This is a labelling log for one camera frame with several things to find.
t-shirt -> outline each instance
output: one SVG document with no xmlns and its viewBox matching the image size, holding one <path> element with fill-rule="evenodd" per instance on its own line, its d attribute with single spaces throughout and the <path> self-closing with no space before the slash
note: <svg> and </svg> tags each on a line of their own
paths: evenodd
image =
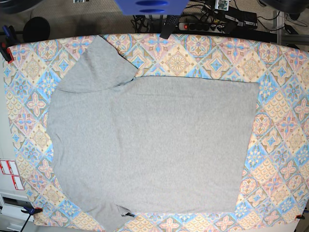
<svg viewBox="0 0 309 232">
<path fill-rule="evenodd" d="M 52 94 L 68 199 L 108 232 L 128 212 L 234 212 L 258 84 L 136 71 L 97 36 Z"/>
</svg>

patterned fabric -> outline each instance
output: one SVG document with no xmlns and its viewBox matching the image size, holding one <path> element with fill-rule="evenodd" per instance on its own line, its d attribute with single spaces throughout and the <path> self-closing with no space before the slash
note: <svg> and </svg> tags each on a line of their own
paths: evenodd
<svg viewBox="0 0 309 232">
<path fill-rule="evenodd" d="M 172 35 L 168 40 L 157 34 L 104 38 L 139 69 L 137 77 L 187 76 L 260 84 L 235 212 L 137 214 L 119 231 L 226 232 L 290 223 L 303 212 L 309 199 L 308 53 L 199 35 Z M 64 195 L 50 167 L 53 145 L 46 134 L 51 95 L 93 39 L 85 36 L 17 45 L 11 47 L 14 62 L 3 62 L 18 169 L 29 200 L 43 208 L 35 217 L 36 225 L 104 230 Z"/>
</svg>

floral tile pattern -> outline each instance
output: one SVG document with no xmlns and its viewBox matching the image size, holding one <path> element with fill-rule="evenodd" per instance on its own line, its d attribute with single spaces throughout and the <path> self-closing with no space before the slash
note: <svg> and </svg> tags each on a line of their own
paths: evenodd
<svg viewBox="0 0 309 232">
<path fill-rule="evenodd" d="M 309 199 L 309 54 L 255 41 L 198 35 L 103 36 L 145 75 L 258 82 L 253 132 L 239 197 L 232 213 L 137 214 L 120 232 L 233 232 L 295 221 Z M 51 96 L 92 43 L 82 36 L 11 47 L 2 61 L 16 163 L 33 206 L 35 224 L 90 231 L 104 228 L 70 202 L 50 166 L 46 133 Z"/>
</svg>

folded sleeve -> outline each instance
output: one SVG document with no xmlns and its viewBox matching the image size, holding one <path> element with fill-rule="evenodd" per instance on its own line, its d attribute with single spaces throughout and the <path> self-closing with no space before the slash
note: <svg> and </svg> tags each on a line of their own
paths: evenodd
<svg viewBox="0 0 309 232">
<path fill-rule="evenodd" d="M 110 89 L 129 82 L 137 68 L 122 58 L 102 37 L 96 36 L 57 89 L 72 93 Z"/>
</svg>

blue plastic object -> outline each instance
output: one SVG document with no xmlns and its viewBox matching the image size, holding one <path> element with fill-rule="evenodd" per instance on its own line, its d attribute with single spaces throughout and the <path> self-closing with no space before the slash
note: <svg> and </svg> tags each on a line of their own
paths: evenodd
<svg viewBox="0 0 309 232">
<path fill-rule="evenodd" d="M 115 0 L 124 15 L 180 15 L 189 0 Z"/>
</svg>

